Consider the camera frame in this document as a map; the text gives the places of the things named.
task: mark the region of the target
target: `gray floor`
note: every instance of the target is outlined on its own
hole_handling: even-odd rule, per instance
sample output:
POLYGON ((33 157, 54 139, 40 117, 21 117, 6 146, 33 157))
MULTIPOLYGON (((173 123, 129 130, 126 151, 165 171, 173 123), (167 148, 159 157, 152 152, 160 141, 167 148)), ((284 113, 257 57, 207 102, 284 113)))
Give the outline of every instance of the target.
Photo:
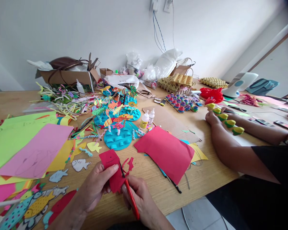
MULTIPOLYGON (((223 218, 206 197, 202 197, 183 207, 191 230, 226 230, 223 218)), ((188 230, 182 210, 172 212, 166 218, 176 230, 188 230)), ((235 230, 226 220, 228 230, 235 230)))

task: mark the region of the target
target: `yellow egg carton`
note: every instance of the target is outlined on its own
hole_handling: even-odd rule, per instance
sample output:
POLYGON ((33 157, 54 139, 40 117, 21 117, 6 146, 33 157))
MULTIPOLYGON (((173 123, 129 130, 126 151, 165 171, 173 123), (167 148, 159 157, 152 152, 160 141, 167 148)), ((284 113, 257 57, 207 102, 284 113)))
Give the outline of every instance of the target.
POLYGON ((226 81, 219 78, 202 78, 199 80, 200 83, 208 85, 212 88, 227 88, 228 84, 226 81))

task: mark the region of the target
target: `red tissue paper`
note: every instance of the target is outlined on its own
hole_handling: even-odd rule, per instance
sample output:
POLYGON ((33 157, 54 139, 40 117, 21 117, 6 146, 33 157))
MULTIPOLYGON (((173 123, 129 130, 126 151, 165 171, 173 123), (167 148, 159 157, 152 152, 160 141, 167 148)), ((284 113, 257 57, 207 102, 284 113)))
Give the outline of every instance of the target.
POLYGON ((154 162, 178 184, 188 169, 194 149, 159 126, 135 143, 138 152, 147 153, 154 162))

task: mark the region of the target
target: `power outlet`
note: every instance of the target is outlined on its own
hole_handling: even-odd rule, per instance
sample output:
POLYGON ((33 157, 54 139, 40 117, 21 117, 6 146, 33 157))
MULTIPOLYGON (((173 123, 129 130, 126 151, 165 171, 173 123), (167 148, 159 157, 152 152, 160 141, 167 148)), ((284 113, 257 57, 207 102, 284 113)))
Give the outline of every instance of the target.
POLYGON ((167 12, 167 13, 170 13, 171 12, 171 5, 173 3, 173 0, 166 0, 165 1, 165 4, 164 4, 164 8, 163 8, 163 11, 164 12, 167 12))

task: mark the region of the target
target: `teal bag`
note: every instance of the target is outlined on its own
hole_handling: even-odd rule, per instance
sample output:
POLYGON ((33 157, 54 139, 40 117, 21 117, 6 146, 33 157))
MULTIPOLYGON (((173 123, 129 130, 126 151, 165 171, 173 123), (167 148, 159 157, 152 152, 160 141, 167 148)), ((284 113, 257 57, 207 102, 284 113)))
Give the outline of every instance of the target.
POLYGON ((278 85, 279 83, 277 81, 260 78, 245 90, 251 94, 255 94, 258 96, 265 96, 268 92, 273 90, 278 85))

